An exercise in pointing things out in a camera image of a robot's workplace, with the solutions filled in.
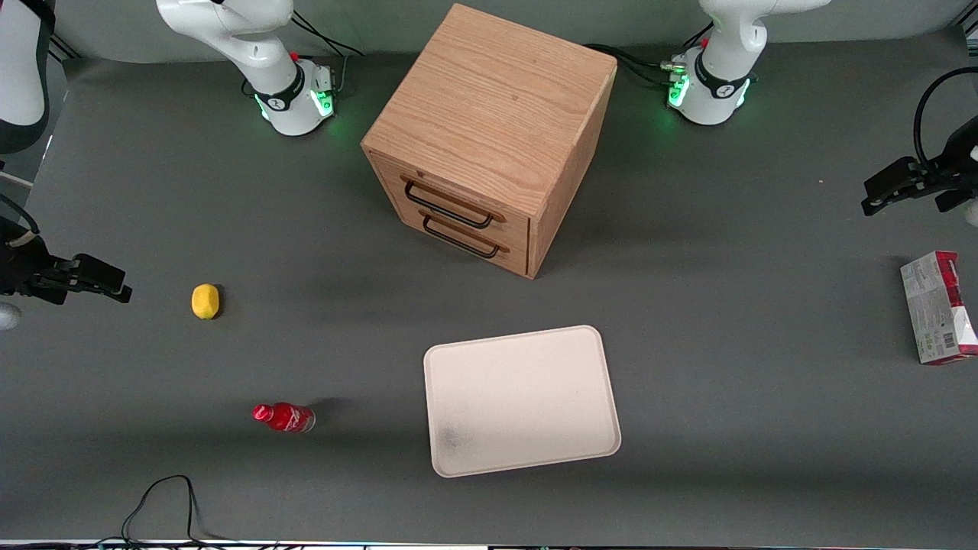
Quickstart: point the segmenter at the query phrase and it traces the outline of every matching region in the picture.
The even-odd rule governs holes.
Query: gray table
[[[337,118],[298,139],[230,64],[72,68],[28,206],[55,252],[124,268],[135,294],[14,300],[0,537],[112,534],[185,473],[238,538],[978,547],[978,360],[918,364],[898,274],[957,250],[978,297],[978,230],[929,201],[860,210],[862,181],[911,154],[920,93],[967,63],[959,31],[773,45],[722,127],[622,71],[537,281],[394,215],[358,142],[411,60],[352,60]],[[976,109],[948,83],[928,150]],[[202,282],[226,290],[218,321],[191,314]],[[621,450],[436,476],[425,350],[582,323],[604,336]],[[276,399],[317,402],[316,430],[249,420]],[[182,490],[134,534],[179,538]]]

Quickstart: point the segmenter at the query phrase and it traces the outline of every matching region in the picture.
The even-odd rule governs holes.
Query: drawer handle
[[[468,227],[474,227],[475,229],[485,229],[486,227],[489,227],[489,224],[492,222],[492,214],[491,213],[486,213],[486,219],[485,219],[485,221],[475,221],[475,220],[468,219],[465,216],[458,215],[458,214],[452,212],[451,210],[446,210],[445,208],[443,208],[443,207],[441,207],[439,205],[436,205],[435,203],[431,203],[429,201],[426,201],[425,199],[422,199],[421,197],[416,197],[416,196],[414,196],[414,195],[411,194],[411,190],[414,189],[414,187],[415,187],[415,182],[412,181],[412,180],[410,180],[410,179],[408,179],[408,178],[406,178],[406,177],[403,177],[403,176],[402,176],[402,179],[404,181],[408,182],[407,185],[404,186],[404,194],[407,195],[408,196],[408,199],[410,199],[414,203],[418,203],[421,206],[425,206],[427,208],[430,208],[430,209],[438,212],[439,214],[441,214],[443,216],[450,217],[450,218],[454,219],[455,221],[464,223]]]
[[[477,249],[476,247],[471,247],[471,246],[463,243],[462,241],[459,241],[458,239],[454,239],[452,237],[449,237],[448,235],[445,235],[441,231],[436,231],[436,230],[428,227],[428,222],[429,221],[431,221],[431,216],[427,215],[427,216],[424,217],[424,221],[422,222],[422,227],[424,228],[424,231],[428,235],[431,235],[433,237],[437,237],[437,238],[441,239],[442,241],[445,241],[446,243],[448,243],[450,245],[455,245],[456,247],[459,247],[460,249],[462,249],[462,250],[464,250],[466,252],[471,252],[471,253],[473,253],[473,254],[475,254],[475,255],[477,255],[479,257],[485,258],[485,259],[492,259],[492,258],[496,257],[496,254],[497,253],[499,253],[499,248],[500,248],[499,245],[493,246],[491,252],[483,252],[483,251]]]

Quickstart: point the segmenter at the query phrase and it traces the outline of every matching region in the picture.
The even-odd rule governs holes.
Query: bottle label
[[[283,432],[308,432],[316,423],[316,415],[305,407],[291,408],[291,417],[282,429]]]

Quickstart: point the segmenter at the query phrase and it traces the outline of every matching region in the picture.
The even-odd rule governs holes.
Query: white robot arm
[[[44,0],[0,0],[0,154],[22,151],[44,133],[54,28]]]
[[[156,0],[173,30],[224,54],[255,90],[262,115],[288,136],[311,132],[333,114],[330,69],[294,60],[269,33],[289,24],[292,0]]]
[[[748,75],[768,44],[760,20],[775,14],[797,14],[831,0],[699,0],[713,20],[708,45],[693,45],[673,57],[677,74],[668,105],[698,124],[720,124],[743,103]]]

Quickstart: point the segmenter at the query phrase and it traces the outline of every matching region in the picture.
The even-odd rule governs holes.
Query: red bottle
[[[316,413],[312,409],[291,403],[258,405],[251,411],[251,416],[278,432],[303,433],[312,430],[316,425]]]

